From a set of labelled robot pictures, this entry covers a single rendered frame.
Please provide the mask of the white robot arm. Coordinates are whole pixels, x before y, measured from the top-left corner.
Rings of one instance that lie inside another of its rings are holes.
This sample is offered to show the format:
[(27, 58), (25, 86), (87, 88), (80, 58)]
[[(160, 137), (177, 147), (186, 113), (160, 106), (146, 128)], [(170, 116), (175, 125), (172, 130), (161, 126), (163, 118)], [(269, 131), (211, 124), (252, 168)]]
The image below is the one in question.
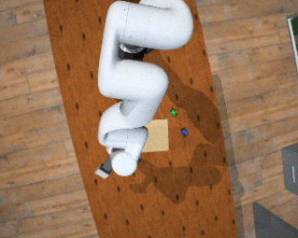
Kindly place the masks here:
[(98, 88), (105, 97), (127, 100), (109, 107), (100, 119), (99, 143), (114, 147), (115, 152), (95, 171), (103, 178), (112, 168), (122, 176), (136, 170), (149, 138), (145, 125), (153, 120), (169, 84), (159, 65), (123, 59), (120, 48), (127, 53), (178, 49), (192, 37), (192, 13), (183, 0), (141, 0), (139, 4), (116, 1), (106, 14)]

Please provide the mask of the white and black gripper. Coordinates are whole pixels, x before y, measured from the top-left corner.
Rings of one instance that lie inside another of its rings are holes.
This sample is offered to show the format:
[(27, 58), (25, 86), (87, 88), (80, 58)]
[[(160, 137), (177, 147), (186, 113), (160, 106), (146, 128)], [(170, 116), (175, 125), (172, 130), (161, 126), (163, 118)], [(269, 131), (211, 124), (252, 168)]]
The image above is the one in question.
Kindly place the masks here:
[(109, 153), (109, 155), (110, 155), (111, 149), (112, 149), (111, 147), (106, 147), (106, 151)]

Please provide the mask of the beige flat mat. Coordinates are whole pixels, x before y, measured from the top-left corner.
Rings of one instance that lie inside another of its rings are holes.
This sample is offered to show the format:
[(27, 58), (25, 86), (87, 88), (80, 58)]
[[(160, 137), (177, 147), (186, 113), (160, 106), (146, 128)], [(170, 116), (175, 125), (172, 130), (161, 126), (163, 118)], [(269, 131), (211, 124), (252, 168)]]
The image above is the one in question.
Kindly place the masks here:
[(153, 119), (145, 125), (149, 138), (142, 152), (166, 151), (168, 145), (168, 119)]

